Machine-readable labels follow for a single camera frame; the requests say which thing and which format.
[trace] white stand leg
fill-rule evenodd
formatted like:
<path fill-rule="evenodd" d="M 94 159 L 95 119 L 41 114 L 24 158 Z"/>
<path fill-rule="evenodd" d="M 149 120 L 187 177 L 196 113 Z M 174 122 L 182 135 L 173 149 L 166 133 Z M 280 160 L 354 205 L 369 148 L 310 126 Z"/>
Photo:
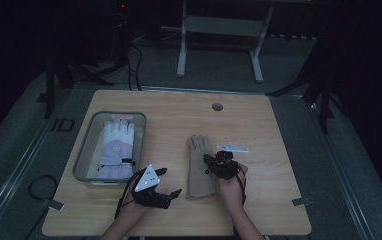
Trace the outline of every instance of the white stand leg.
<path fill-rule="evenodd" d="M 265 40 L 265 37 L 266 37 L 266 32 L 268 30 L 269 21 L 271 19 L 272 12 L 273 12 L 273 7 L 270 7 L 266 15 L 265 22 L 261 28 L 257 46 L 254 50 L 250 51 L 250 58 L 251 58 L 251 63 L 253 65 L 254 79 L 258 83 L 261 83 L 263 81 L 262 70 L 260 68 L 260 62 L 259 62 L 259 54 L 260 54 L 260 49 L 262 48 L 263 41 Z"/>
<path fill-rule="evenodd" d="M 182 2 L 182 30 L 181 30 L 181 49 L 179 51 L 178 77 L 185 76 L 185 64 L 187 62 L 187 1 Z"/>

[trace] white tag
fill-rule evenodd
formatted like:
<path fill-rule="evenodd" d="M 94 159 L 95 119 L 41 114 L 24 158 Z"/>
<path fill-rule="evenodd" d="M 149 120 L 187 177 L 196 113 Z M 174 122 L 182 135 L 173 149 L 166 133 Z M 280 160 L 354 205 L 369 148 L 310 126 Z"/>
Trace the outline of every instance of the white tag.
<path fill-rule="evenodd" d="M 160 183 L 160 179 L 157 176 L 156 171 L 153 168 L 153 165 L 148 165 L 145 169 L 144 174 L 142 174 L 141 179 L 139 180 L 137 186 L 135 187 L 135 192 L 142 191 L 144 189 L 150 188 Z"/>
<path fill-rule="evenodd" d="M 225 144 L 225 145 L 217 145 L 217 149 L 223 150 L 226 152 L 250 152 L 248 148 L 238 146 L 232 142 L 228 142 L 228 144 Z"/>

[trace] plastic tray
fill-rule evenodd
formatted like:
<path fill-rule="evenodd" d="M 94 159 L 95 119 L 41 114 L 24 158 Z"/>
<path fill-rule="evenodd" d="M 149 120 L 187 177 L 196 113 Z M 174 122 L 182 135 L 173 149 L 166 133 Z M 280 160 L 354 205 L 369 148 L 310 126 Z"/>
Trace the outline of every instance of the plastic tray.
<path fill-rule="evenodd" d="M 115 117 L 126 118 L 128 122 L 135 123 L 134 146 L 133 146 L 133 172 L 139 170 L 141 153 L 144 144 L 145 128 L 147 118 L 140 112 L 97 112 L 92 116 L 91 122 L 85 134 L 85 140 L 79 150 L 78 157 L 73 166 L 74 177 L 82 182 L 94 185 L 119 184 L 127 179 L 105 179 L 98 178 L 100 157 L 103 153 L 103 128 L 106 121 Z"/>

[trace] table leg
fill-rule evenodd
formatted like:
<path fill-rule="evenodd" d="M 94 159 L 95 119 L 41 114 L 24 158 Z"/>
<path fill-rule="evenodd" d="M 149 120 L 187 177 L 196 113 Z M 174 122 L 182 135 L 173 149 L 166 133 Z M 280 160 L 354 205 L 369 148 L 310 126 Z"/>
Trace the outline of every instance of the table leg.
<path fill-rule="evenodd" d="M 259 53 L 262 48 L 263 40 L 265 40 L 266 32 L 268 30 L 269 22 L 272 17 L 273 7 L 270 7 L 266 15 L 263 26 L 260 30 L 259 40 L 254 50 L 250 51 L 251 63 L 253 64 L 254 78 L 256 82 L 261 83 L 263 81 L 262 70 L 260 68 Z"/>

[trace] wooden table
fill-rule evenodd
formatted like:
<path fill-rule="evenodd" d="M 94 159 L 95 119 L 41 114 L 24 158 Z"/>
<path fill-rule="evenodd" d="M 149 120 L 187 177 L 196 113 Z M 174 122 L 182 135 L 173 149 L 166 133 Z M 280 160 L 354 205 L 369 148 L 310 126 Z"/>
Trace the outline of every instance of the wooden table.
<path fill-rule="evenodd" d="M 213 103 L 223 105 L 214 111 Z M 152 208 L 130 236 L 228 236 L 232 222 L 218 196 L 190 201 L 187 190 L 189 149 L 193 134 L 207 135 L 213 152 L 233 142 L 249 148 L 234 159 L 249 167 L 245 208 L 264 235 L 306 235 L 311 225 L 303 205 L 294 206 L 300 191 L 270 101 L 261 95 L 96 91 L 43 225 L 48 236 L 101 235 L 113 221 L 122 186 L 92 186 L 77 181 L 72 167 L 92 115 L 101 110 L 139 111 L 147 116 L 141 167 L 167 167 L 157 192 L 182 188 L 169 209 Z"/>

